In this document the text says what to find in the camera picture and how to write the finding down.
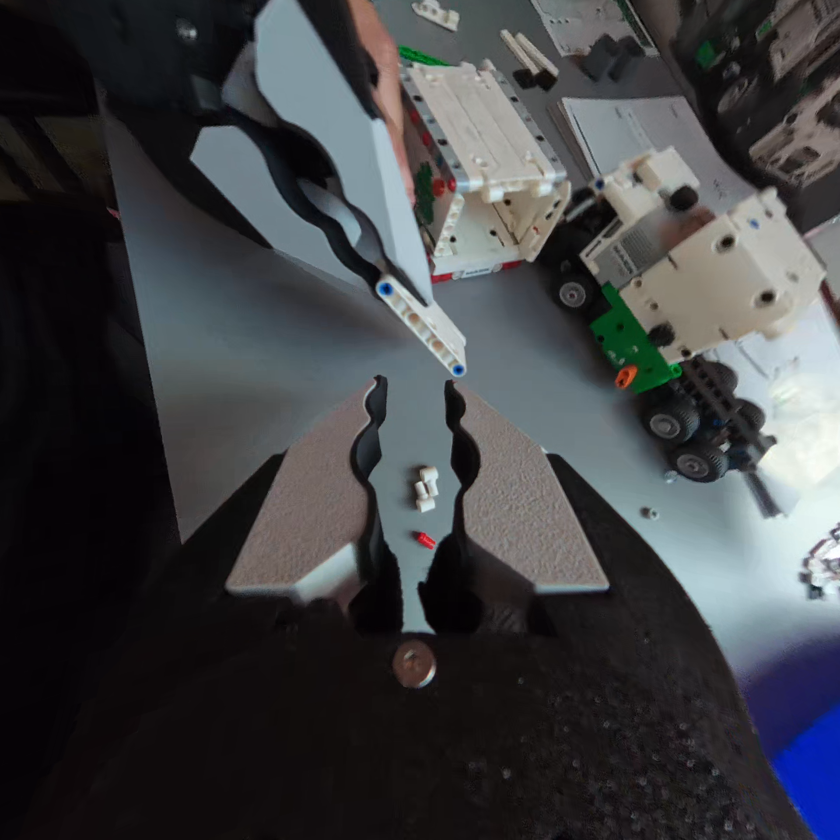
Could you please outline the lego instruction booklet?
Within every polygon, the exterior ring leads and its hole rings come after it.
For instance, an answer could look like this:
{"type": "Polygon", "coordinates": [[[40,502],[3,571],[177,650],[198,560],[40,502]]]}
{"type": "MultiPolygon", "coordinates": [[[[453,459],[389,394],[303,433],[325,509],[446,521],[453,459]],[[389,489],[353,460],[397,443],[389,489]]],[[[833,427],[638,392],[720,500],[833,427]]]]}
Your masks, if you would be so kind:
{"type": "Polygon", "coordinates": [[[780,453],[770,473],[808,490],[838,475],[838,337],[821,300],[826,268],[775,188],[718,155],[684,98],[564,98],[566,123],[595,182],[621,198],[625,233],[589,265],[646,332],[675,331],[666,363],[732,363],[770,412],[780,453]]]}

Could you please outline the white lego beam black end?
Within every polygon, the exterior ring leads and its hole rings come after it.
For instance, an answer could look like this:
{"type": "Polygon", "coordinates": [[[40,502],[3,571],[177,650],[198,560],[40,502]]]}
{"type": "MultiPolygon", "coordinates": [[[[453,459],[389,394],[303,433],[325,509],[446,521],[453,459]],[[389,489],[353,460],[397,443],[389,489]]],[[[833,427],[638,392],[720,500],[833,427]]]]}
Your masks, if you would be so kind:
{"type": "Polygon", "coordinates": [[[560,72],[557,66],[524,34],[517,33],[515,40],[524,54],[531,60],[531,63],[537,67],[538,71],[535,75],[535,80],[538,86],[544,91],[550,91],[559,78],[560,72]]]}
{"type": "Polygon", "coordinates": [[[514,80],[521,89],[532,89],[537,87],[540,70],[529,57],[528,53],[519,45],[519,42],[507,29],[502,29],[499,37],[511,54],[517,60],[519,67],[512,72],[514,80]]]}

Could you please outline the white lego container body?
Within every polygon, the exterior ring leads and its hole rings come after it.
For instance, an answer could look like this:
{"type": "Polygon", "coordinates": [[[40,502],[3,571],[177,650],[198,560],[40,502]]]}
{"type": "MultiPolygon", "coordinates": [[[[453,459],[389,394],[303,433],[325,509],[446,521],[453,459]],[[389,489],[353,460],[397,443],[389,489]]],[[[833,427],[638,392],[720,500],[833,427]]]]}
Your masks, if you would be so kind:
{"type": "Polygon", "coordinates": [[[488,61],[405,63],[401,83],[414,212],[432,282],[535,261],[572,186],[518,93],[488,61]]]}

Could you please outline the scattered small lego pieces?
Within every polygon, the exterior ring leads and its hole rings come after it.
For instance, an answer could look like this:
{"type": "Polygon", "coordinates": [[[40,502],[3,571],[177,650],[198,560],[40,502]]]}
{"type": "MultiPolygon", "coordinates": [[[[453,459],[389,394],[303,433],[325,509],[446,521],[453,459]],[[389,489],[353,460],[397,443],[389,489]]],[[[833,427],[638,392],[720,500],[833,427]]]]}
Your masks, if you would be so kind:
{"type": "MultiPolygon", "coordinates": [[[[741,473],[765,519],[784,517],[793,509],[798,497],[794,491],[760,468],[741,473]]],[[[802,557],[798,580],[805,588],[810,601],[824,601],[838,597],[839,582],[839,522],[815,541],[808,553],[802,557]]]]}

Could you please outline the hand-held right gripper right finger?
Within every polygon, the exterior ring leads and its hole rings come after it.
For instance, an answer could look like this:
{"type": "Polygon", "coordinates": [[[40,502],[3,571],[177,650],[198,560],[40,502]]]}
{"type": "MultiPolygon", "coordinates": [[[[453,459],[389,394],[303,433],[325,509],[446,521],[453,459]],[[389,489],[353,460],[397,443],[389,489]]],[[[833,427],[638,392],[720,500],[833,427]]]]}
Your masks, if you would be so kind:
{"type": "Polygon", "coordinates": [[[448,381],[453,535],[477,595],[607,592],[609,580],[543,448],[462,383],[448,381]]]}

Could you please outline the dark grey lego bin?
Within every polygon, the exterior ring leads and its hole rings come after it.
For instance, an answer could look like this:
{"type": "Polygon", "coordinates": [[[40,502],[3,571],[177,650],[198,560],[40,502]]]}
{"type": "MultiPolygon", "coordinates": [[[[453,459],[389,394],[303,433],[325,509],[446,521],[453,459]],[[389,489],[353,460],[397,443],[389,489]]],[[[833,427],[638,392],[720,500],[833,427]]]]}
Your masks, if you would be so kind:
{"type": "Polygon", "coordinates": [[[600,81],[613,68],[618,58],[619,47],[612,36],[602,35],[584,56],[579,57],[579,69],[591,81],[600,81]]]}
{"type": "Polygon", "coordinates": [[[632,76],[646,57],[644,49],[633,36],[626,36],[611,42],[611,62],[607,77],[618,82],[632,76]]]}

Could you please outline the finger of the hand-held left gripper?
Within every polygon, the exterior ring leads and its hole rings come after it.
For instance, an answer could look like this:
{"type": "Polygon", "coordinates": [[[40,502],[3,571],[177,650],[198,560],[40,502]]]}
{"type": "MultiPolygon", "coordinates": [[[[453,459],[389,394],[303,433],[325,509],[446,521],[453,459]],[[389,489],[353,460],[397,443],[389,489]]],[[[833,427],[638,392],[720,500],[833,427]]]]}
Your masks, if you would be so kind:
{"type": "Polygon", "coordinates": [[[376,291],[391,284],[391,140],[350,141],[295,123],[201,129],[191,162],[276,251],[311,274],[376,291]]]}
{"type": "MultiPolygon", "coordinates": [[[[352,125],[382,123],[378,73],[347,2],[268,2],[255,20],[255,83],[279,123],[350,141],[352,125]]],[[[424,246],[391,142],[391,276],[434,302],[424,246]]]]}

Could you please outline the white green lego truck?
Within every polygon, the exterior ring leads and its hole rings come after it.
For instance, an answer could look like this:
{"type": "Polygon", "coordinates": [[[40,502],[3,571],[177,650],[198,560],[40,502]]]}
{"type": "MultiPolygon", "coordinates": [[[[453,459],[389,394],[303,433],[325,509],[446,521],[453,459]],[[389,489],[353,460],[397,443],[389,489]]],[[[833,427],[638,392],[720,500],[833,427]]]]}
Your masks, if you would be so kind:
{"type": "Polygon", "coordinates": [[[826,270],[775,189],[720,214],[699,189],[672,147],[576,191],[564,182],[539,257],[553,303],[590,330],[668,468],[698,484],[739,473],[775,518],[793,503],[760,472],[778,440],[765,411],[737,394],[735,370],[707,354],[777,338],[816,300],[826,270]]]}

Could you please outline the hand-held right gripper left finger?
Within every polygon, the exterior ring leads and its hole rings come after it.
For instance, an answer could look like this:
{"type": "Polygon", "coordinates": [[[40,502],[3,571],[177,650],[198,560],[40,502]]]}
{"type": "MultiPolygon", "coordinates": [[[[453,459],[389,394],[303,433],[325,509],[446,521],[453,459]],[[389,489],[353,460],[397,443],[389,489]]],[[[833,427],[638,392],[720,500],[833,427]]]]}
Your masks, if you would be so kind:
{"type": "Polygon", "coordinates": [[[380,461],[387,380],[377,375],[282,455],[225,582],[228,594],[351,603],[381,538],[370,477],[380,461]]]}

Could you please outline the black lego set box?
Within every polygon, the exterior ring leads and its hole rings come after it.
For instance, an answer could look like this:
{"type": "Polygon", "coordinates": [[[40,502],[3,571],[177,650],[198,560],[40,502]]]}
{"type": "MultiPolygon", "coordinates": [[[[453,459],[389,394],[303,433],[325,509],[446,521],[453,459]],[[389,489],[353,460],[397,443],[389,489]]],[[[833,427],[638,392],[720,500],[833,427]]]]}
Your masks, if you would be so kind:
{"type": "Polygon", "coordinates": [[[838,216],[839,2],[680,2],[673,57],[724,159],[804,233],[838,216]]]}

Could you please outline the person's left hand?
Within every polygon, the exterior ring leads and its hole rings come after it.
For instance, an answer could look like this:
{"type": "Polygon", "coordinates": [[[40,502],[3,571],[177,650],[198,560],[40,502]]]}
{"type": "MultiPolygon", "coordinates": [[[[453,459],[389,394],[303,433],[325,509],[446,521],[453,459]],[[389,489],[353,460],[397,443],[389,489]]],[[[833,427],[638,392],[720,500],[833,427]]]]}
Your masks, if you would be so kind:
{"type": "Polygon", "coordinates": [[[414,206],[416,198],[413,175],[404,144],[401,63],[397,46],[372,2],[349,1],[348,5],[360,43],[377,69],[374,101],[385,121],[408,202],[414,206]]]}

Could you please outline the white lego beam blue pins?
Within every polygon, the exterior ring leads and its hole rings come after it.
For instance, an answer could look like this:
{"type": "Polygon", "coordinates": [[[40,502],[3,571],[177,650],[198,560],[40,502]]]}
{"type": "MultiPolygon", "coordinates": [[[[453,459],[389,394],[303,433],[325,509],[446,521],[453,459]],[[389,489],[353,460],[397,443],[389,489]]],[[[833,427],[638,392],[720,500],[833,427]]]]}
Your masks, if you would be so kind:
{"type": "Polygon", "coordinates": [[[466,338],[437,303],[421,303],[391,275],[379,279],[374,293],[452,376],[466,375],[466,338]]]}

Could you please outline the blue plastic bin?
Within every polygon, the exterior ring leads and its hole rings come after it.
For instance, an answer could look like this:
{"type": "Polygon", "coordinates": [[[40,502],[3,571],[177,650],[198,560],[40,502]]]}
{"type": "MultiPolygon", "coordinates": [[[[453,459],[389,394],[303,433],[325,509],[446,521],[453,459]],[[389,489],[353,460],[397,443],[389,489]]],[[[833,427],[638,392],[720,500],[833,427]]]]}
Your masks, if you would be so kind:
{"type": "Polygon", "coordinates": [[[773,769],[813,834],[839,838],[839,705],[772,759],[773,769]]]}

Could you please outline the lego sticker sheet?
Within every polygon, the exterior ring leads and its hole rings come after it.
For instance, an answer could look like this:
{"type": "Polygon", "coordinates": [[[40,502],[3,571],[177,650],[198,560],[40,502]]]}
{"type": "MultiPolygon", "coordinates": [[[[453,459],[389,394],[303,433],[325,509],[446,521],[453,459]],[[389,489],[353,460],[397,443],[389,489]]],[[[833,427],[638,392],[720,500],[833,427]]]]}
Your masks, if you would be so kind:
{"type": "Polygon", "coordinates": [[[588,54],[603,36],[615,42],[631,39],[646,57],[658,57],[658,49],[628,1],[531,1],[543,27],[561,57],[588,54]]]}

